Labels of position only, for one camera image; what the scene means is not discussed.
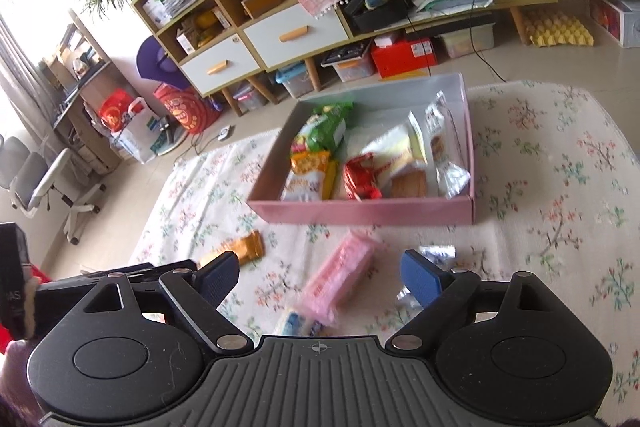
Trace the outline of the pink wafer packet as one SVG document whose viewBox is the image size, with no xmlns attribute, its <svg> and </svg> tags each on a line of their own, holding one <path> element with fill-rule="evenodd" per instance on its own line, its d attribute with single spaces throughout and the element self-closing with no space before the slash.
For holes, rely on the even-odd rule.
<svg viewBox="0 0 640 427">
<path fill-rule="evenodd" d="M 308 317 L 324 326 L 334 326 L 338 307 L 369 270 L 380 247 L 378 236 L 349 231 L 300 294 L 299 306 Z"/>
</svg>

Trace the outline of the red snack packet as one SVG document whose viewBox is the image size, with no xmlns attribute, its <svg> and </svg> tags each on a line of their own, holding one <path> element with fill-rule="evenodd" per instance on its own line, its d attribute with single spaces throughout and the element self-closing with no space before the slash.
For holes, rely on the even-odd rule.
<svg viewBox="0 0 640 427">
<path fill-rule="evenodd" d="M 383 197 L 376 181 L 373 155 L 365 153 L 346 161 L 343 186 L 348 199 L 370 200 Z"/>
</svg>

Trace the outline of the small blue white candy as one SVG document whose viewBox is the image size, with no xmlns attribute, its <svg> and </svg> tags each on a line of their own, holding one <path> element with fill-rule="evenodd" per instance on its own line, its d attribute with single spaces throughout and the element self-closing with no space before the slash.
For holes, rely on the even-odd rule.
<svg viewBox="0 0 640 427">
<path fill-rule="evenodd" d="M 402 288 L 397 300 L 410 309 L 426 308 L 454 281 L 451 269 L 457 249 L 452 245 L 407 249 L 399 260 Z"/>
</svg>

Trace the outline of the clear wrapped toast biscuit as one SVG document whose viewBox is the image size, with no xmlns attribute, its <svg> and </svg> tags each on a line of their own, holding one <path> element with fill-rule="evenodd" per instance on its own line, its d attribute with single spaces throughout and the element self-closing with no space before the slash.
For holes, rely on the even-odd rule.
<svg viewBox="0 0 640 427">
<path fill-rule="evenodd" d="M 424 170 L 401 173 L 390 180 L 391 198 L 420 198 L 427 195 L 427 176 Z"/>
</svg>

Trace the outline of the white chocolate roll packet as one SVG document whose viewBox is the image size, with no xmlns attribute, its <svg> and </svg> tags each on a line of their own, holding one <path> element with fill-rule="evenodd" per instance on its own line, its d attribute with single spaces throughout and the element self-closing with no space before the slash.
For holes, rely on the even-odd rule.
<svg viewBox="0 0 640 427">
<path fill-rule="evenodd" d="M 466 169 L 454 115 L 444 92 L 439 91 L 435 100 L 425 109 L 425 126 L 438 194 L 446 199 L 457 197 L 470 183 L 471 173 Z"/>
</svg>

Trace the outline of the pink cardboard box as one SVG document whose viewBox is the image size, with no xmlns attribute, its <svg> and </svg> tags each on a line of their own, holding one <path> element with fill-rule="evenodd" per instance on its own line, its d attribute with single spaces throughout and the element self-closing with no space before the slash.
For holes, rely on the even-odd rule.
<svg viewBox="0 0 640 427">
<path fill-rule="evenodd" d="M 470 225 L 471 118 L 459 74 L 295 105 L 247 202 L 294 225 Z"/>
</svg>

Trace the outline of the clear wrapped bread stick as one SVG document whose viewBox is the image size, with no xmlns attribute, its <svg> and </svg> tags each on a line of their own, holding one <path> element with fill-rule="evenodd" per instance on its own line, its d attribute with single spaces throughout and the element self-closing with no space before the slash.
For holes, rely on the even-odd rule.
<svg viewBox="0 0 640 427">
<path fill-rule="evenodd" d="M 423 133 L 412 112 L 405 120 L 367 144 L 360 154 L 373 155 L 376 181 L 380 187 L 398 174 L 427 169 Z"/>
</svg>

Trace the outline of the floral tablecloth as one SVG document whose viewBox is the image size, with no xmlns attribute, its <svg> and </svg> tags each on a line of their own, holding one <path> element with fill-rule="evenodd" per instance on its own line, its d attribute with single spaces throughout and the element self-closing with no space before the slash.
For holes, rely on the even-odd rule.
<svg viewBox="0 0 640 427">
<path fill-rule="evenodd" d="M 398 299 L 408 248 L 451 245 L 457 266 L 486 280 L 533 272 L 608 350 L 611 424 L 639 414 L 639 163 L 586 91 L 522 81 L 468 94 L 475 155 L 472 225 L 366 225 L 378 239 L 369 272 L 338 307 L 332 332 L 387 338 L 413 318 Z M 265 254 L 241 271 L 221 313 L 250 337 L 273 334 L 348 228 L 270 225 L 247 205 L 276 139 L 266 131 L 180 161 L 160 191 L 133 262 L 203 261 L 258 232 Z"/>
</svg>

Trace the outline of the red paper bag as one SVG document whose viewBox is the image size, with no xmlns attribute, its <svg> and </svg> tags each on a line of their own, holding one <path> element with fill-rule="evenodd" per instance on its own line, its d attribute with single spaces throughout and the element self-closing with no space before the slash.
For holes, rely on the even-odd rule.
<svg viewBox="0 0 640 427">
<path fill-rule="evenodd" d="M 208 98 L 202 98 L 192 87 L 180 90 L 161 83 L 153 94 L 190 135 L 203 133 L 221 115 Z"/>
</svg>

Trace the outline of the clear bin blue lid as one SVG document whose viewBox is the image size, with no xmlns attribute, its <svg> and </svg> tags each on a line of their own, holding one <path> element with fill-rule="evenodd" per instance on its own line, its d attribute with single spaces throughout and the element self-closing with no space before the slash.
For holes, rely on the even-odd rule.
<svg viewBox="0 0 640 427">
<path fill-rule="evenodd" d="M 303 61 L 278 69 L 274 79 L 277 84 L 288 91 L 292 98 L 301 98 L 314 91 L 314 85 Z"/>
</svg>

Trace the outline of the red shoe box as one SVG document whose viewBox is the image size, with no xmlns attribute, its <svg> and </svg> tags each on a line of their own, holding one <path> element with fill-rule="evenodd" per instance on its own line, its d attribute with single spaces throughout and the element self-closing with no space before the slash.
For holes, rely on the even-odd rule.
<svg viewBox="0 0 640 427">
<path fill-rule="evenodd" d="M 404 75 L 418 69 L 429 69 L 438 64 L 430 38 L 409 41 L 402 37 L 384 48 L 373 43 L 371 57 L 382 79 Z"/>
</svg>

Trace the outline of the clear bin with keyboard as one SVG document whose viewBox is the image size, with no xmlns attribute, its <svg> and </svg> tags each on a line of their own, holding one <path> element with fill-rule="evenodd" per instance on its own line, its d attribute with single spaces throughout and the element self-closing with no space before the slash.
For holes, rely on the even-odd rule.
<svg viewBox="0 0 640 427">
<path fill-rule="evenodd" d="M 341 82 L 351 82 L 373 76 L 378 70 L 372 60 L 371 41 L 358 41 L 331 50 L 321 62 L 323 68 L 333 68 Z"/>
</svg>

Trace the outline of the yellow egg tray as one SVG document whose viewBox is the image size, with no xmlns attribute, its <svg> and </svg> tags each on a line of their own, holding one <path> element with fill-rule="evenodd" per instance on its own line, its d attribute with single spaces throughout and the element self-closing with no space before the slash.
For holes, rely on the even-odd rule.
<svg viewBox="0 0 640 427">
<path fill-rule="evenodd" d="M 537 48 L 552 46 L 594 46 L 594 38 L 582 21 L 556 9 L 533 9 L 524 12 L 525 33 Z"/>
</svg>

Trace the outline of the black open case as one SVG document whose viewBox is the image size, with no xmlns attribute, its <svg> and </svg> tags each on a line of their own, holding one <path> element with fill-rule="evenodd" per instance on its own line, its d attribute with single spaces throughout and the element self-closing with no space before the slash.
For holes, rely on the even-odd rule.
<svg viewBox="0 0 640 427">
<path fill-rule="evenodd" d="M 402 22 L 413 8 L 411 0 L 346 0 L 342 11 L 357 34 Z"/>
</svg>

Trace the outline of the white patterned box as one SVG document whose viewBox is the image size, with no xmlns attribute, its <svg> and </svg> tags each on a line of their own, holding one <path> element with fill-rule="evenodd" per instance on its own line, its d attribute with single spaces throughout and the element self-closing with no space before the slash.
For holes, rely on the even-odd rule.
<svg viewBox="0 0 640 427">
<path fill-rule="evenodd" d="M 624 49 L 640 46 L 640 10 L 636 0 L 589 0 L 592 20 Z"/>
</svg>

